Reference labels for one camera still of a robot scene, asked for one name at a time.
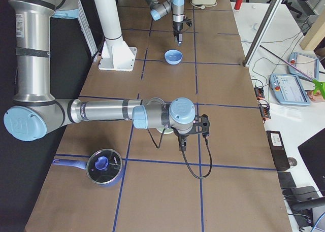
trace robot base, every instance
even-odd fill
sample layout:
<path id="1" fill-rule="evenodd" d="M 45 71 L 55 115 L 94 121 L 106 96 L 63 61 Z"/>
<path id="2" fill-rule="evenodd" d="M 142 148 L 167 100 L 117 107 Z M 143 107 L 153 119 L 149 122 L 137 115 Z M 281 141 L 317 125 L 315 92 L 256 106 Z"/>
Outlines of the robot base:
<path id="1" fill-rule="evenodd" d="M 137 48 L 129 47 L 125 41 L 122 45 L 114 45 L 111 49 L 112 55 L 110 55 L 106 42 L 102 51 L 102 60 L 99 64 L 100 70 L 107 71 L 132 71 L 136 55 Z"/>

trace human hand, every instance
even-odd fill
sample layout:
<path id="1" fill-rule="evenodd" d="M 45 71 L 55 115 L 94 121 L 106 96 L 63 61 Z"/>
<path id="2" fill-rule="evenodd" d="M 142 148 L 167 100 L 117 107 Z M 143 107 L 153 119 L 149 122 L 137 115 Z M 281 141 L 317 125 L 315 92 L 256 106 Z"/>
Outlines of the human hand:
<path id="1" fill-rule="evenodd" d="M 320 91 L 317 90 L 317 92 L 314 94 L 314 91 L 308 91 L 307 95 L 309 96 L 310 100 L 312 100 L 315 103 L 320 103 L 320 102 L 324 102 L 325 99 L 323 98 L 323 96 L 321 95 Z"/>

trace blue-framed tablet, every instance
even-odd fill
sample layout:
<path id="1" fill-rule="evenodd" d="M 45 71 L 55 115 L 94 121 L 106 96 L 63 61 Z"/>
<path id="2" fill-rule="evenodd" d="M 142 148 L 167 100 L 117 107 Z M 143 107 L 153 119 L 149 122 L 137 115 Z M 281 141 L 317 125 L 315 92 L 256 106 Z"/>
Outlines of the blue-framed tablet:
<path id="1" fill-rule="evenodd" d="M 283 105 L 310 105 L 298 75 L 272 74 L 270 75 L 270 86 L 276 99 Z"/>
<path id="2" fill-rule="evenodd" d="M 289 57 L 289 62 L 304 72 L 307 76 L 319 78 L 319 59 L 316 57 L 307 56 L 302 53 L 293 52 Z M 298 75 L 302 79 L 308 80 L 303 74 L 296 71 L 293 67 L 288 66 L 290 74 Z"/>

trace saucepan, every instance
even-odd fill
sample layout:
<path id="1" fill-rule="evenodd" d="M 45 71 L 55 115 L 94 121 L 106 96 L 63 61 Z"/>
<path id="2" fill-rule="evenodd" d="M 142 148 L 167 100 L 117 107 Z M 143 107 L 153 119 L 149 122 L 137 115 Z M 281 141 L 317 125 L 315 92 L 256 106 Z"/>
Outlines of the saucepan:
<path id="1" fill-rule="evenodd" d="M 87 162 L 56 158 L 52 164 L 86 170 L 89 179 L 102 187 L 109 187 L 118 183 L 124 172 L 122 158 L 113 149 L 99 150 Z"/>

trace blue bowl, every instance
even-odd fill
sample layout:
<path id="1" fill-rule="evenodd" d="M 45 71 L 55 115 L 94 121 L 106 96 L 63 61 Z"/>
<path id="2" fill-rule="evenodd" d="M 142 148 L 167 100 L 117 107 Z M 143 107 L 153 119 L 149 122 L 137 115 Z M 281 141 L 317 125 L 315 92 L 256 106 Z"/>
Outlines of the blue bowl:
<path id="1" fill-rule="evenodd" d="M 165 53 L 165 60 L 169 64 L 178 64 L 183 58 L 183 54 L 175 49 L 168 50 Z"/>

